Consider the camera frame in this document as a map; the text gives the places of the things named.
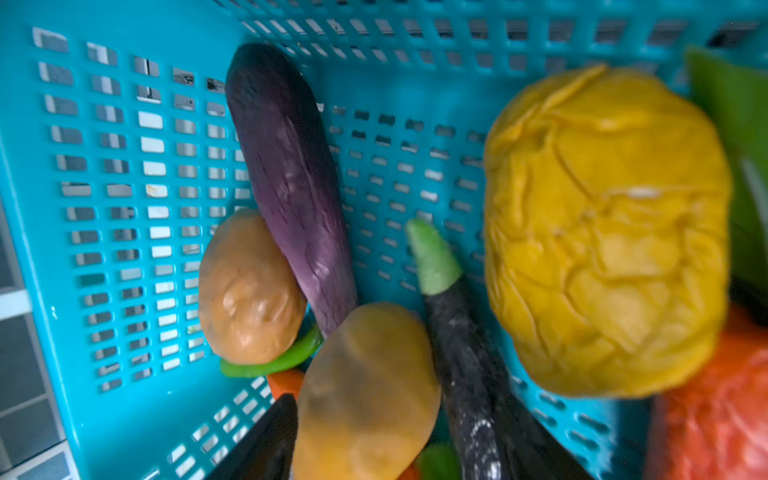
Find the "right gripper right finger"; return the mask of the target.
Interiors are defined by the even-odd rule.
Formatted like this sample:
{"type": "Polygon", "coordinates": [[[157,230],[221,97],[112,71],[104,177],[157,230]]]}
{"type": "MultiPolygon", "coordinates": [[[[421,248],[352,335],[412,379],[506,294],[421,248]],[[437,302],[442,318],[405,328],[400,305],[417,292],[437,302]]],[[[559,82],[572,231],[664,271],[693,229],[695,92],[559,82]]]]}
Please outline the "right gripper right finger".
{"type": "Polygon", "coordinates": [[[495,400],[494,421],[505,478],[592,478],[514,394],[495,400]]]}

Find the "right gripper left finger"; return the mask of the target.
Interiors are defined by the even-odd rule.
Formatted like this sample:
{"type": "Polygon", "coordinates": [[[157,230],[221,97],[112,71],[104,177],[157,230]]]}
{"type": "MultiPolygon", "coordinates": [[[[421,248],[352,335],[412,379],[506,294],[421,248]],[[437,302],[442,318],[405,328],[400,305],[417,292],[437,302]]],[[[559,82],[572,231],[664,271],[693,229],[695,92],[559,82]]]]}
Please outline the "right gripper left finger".
{"type": "Polygon", "coordinates": [[[288,480],[298,432],[297,403],[282,395],[207,479],[288,480]]]}

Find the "yellow mango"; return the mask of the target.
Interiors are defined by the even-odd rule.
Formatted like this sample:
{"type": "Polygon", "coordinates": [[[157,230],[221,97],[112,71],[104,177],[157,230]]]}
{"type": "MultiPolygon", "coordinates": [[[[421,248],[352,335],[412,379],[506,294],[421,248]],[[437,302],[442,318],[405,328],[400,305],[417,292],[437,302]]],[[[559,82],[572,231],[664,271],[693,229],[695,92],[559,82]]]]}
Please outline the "yellow mango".
{"type": "Polygon", "coordinates": [[[422,321],[390,302],[353,310],[298,397],[296,479],[397,479],[427,444],[441,386],[422,321]]]}

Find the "dark eggplant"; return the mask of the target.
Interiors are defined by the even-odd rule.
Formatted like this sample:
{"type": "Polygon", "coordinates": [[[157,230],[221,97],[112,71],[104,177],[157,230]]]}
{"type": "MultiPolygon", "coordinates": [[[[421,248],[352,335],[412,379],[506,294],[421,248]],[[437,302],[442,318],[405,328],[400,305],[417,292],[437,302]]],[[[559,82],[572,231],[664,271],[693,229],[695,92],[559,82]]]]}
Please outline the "dark eggplant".
{"type": "Polygon", "coordinates": [[[500,438],[486,337],[470,303],[462,267],[429,222],[406,224],[427,314],[442,402],[464,479],[511,479],[500,438]]]}

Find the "green chili pepper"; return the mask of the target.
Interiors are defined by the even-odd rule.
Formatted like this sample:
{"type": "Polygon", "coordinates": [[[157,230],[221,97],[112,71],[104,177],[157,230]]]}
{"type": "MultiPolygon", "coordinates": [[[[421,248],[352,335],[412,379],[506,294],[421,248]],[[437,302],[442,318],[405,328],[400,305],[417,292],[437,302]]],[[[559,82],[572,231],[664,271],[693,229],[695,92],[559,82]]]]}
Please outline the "green chili pepper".
{"type": "Polygon", "coordinates": [[[293,369],[310,359],[324,343],[324,337],[317,325],[306,335],[296,340],[283,354],[264,364],[240,365],[221,358],[220,372],[229,378],[256,378],[293,369]]]}

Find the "brown potato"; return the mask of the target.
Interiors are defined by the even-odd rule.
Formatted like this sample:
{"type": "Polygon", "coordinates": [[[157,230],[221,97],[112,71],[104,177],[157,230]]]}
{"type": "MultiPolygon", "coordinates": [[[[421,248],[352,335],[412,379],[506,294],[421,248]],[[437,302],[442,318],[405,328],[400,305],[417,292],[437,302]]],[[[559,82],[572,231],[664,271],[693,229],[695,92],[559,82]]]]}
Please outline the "brown potato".
{"type": "Polygon", "coordinates": [[[263,365],[296,341],[307,300],[265,219],[243,208],[216,229],[199,270],[199,318],[213,352],[263,365]]]}

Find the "orange carrot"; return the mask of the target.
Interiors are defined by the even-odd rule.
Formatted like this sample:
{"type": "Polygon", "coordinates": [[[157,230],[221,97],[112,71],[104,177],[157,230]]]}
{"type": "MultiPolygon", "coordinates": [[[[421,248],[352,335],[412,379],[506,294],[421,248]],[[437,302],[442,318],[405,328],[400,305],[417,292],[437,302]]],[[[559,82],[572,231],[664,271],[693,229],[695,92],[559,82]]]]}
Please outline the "orange carrot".
{"type": "Polygon", "coordinates": [[[709,362],[656,397],[645,479],[767,477],[767,329],[730,306],[709,362]]]}

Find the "yellow bell pepper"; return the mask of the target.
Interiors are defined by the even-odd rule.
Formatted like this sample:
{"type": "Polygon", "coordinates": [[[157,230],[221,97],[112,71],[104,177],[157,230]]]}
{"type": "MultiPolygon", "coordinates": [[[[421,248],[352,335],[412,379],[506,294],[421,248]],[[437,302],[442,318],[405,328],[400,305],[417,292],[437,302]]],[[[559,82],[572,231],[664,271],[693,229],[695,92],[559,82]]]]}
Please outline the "yellow bell pepper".
{"type": "Polygon", "coordinates": [[[504,108],[483,163],[488,296],[538,386],[641,398],[711,358],[732,180],[696,105],[630,68],[562,72],[504,108]]]}

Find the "teal plastic basket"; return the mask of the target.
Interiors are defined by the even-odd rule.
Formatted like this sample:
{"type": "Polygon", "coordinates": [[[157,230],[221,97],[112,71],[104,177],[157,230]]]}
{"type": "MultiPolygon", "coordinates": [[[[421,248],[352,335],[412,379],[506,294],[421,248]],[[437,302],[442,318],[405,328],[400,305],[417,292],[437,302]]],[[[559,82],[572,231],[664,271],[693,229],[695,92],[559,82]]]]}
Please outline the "teal plastic basket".
{"type": "Polygon", "coordinates": [[[198,319],[218,224],[253,205],[224,79],[271,43],[317,100],[362,302],[423,307],[405,223],[486,300],[481,163],[503,106],[598,63],[687,89],[701,47],[767,65],[763,1],[5,1],[1,195],[83,479],[202,479],[269,409],[198,319]]]}

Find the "purple eggplant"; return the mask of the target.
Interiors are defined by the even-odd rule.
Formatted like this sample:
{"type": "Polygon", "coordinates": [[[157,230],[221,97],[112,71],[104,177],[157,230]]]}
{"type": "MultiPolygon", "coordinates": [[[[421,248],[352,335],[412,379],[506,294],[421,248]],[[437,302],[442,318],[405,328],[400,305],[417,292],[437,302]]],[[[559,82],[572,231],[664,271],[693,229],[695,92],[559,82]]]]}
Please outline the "purple eggplant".
{"type": "Polygon", "coordinates": [[[324,337],[358,305],[337,167],[315,96],[278,48],[240,46],[227,105],[261,215],[324,337]]]}

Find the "green bell pepper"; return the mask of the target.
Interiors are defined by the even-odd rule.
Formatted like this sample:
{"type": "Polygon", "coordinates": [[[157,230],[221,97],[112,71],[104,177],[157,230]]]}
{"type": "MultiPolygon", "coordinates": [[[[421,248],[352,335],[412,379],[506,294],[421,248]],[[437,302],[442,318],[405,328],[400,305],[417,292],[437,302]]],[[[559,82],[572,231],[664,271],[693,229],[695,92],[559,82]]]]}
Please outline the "green bell pepper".
{"type": "Polygon", "coordinates": [[[767,72],[700,49],[685,55],[690,98],[710,117],[733,177],[732,272],[767,294],[767,72]]]}

